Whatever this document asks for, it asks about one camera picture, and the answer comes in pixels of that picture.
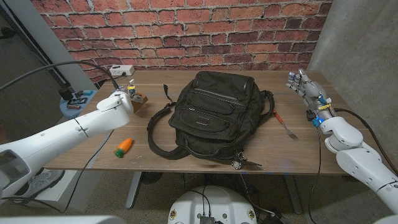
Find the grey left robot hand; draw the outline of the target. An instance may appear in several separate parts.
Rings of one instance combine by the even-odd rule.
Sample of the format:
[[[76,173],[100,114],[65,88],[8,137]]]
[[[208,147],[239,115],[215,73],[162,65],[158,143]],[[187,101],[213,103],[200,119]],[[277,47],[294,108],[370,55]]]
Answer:
[[[136,86],[134,83],[135,80],[131,79],[127,85],[127,92],[129,93],[131,102],[143,105],[147,101],[147,98],[136,91]]]

